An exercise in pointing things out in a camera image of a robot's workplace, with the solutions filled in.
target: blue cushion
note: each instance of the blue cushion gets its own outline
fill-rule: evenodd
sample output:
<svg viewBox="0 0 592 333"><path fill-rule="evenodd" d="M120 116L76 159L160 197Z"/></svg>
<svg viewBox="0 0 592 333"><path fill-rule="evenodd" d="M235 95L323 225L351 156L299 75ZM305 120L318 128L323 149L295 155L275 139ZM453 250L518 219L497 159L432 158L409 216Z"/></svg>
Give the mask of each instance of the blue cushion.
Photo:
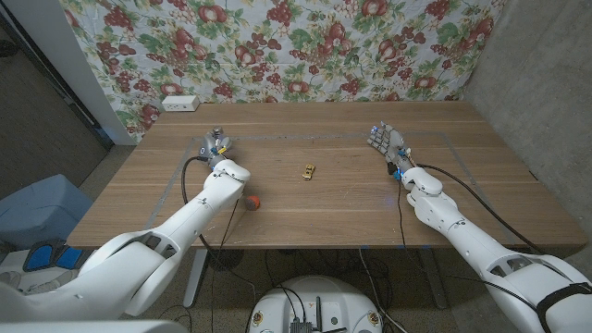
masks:
<svg viewBox="0 0 592 333"><path fill-rule="evenodd" d="M27 270L35 270L49 266L52 258L52 250L53 248L51 245L44 245L34 250L29 256Z"/></svg>
<svg viewBox="0 0 592 333"><path fill-rule="evenodd" d="M57 263L55 263L55 265L66 269L74 269L81 254L82 250L67 248L59 257L59 259L57 259Z"/></svg>
<svg viewBox="0 0 592 333"><path fill-rule="evenodd" d="M0 240L19 250L65 240L92 204L63 175L40 180L0 201Z"/></svg>

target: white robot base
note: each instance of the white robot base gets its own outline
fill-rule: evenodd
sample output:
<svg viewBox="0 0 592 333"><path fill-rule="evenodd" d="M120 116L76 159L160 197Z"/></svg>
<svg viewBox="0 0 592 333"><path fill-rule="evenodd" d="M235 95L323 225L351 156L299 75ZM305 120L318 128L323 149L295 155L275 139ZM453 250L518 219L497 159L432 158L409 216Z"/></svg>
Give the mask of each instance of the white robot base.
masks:
<svg viewBox="0 0 592 333"><path fill-rule="evenodd" d="M255 305L249 325L251 333L295 331L379 333L382 322L372 301L352 285L333 277L303 276L269 291Z"/></svg>

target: door frame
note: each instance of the door frame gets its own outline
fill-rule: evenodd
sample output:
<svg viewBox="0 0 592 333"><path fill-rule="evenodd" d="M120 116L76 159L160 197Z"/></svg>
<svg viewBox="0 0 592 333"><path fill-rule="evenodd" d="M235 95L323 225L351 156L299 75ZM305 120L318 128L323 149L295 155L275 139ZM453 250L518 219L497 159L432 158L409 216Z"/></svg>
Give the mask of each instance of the door frame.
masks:
<svg viewBox="0 0 592 333"><path fill-rule="evenodd" d="M80 120L80 122L92 133L93 137L109 151L113 146L113 141L105 133L101 124L94 118L78 95L70 88L68 83L59 74L43 51L37 46L35 41L25 31L17 18L12 14L4 1L0 0L0 6L5 10L7 17L0 13L0 27L10 36L13 42L23 52L23 54L32 62L43 76L49 81L55 92L66 102L68 108Z"/></svg>

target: blue chair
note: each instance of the blue chair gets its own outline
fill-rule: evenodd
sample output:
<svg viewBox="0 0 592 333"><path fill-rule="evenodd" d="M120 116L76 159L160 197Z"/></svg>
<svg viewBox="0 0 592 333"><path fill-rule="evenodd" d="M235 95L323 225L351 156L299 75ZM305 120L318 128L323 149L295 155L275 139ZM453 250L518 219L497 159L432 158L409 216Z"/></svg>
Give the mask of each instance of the blue chair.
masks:
<svg viewBox="0 0 592 333"><path fill-rule="evenodd" d="M0 200L0 241L17 250L38 241L65 240L93 201L64 175L55 175Z"/></svg>

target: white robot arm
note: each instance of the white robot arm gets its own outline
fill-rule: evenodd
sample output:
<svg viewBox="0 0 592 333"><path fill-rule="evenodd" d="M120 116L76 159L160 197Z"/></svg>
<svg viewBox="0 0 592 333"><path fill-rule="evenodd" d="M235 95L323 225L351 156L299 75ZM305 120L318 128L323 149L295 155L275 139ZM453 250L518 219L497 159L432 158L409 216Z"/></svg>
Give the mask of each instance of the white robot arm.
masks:
<svg viewBox="0 0 592 333"><path fill-rule="evenodd" d="M56 290L25 296L0 283L4 305L0 322L117 319L124 312L144 312L164 291L206 225L239 200L251 177L248 170L219 154L229 148L229 139L222 143L220 134L221 129L204 138L215 144L208 145L204 155L213 171L201 193L161 226L108 241L92 254L77 278Z"/></svg>
<svg viewBox="0 0 592 333"><path fill-rule="evenodd" d="M417 218L446 237L481 279L522 298L524 302L487 284L499 308L522 332L589 331L592 286L584 275L552 255L508 250L469 221L442 191L442 183L414 165L401 134L391 126L374 127L368 143L395 166Z"/></svg>

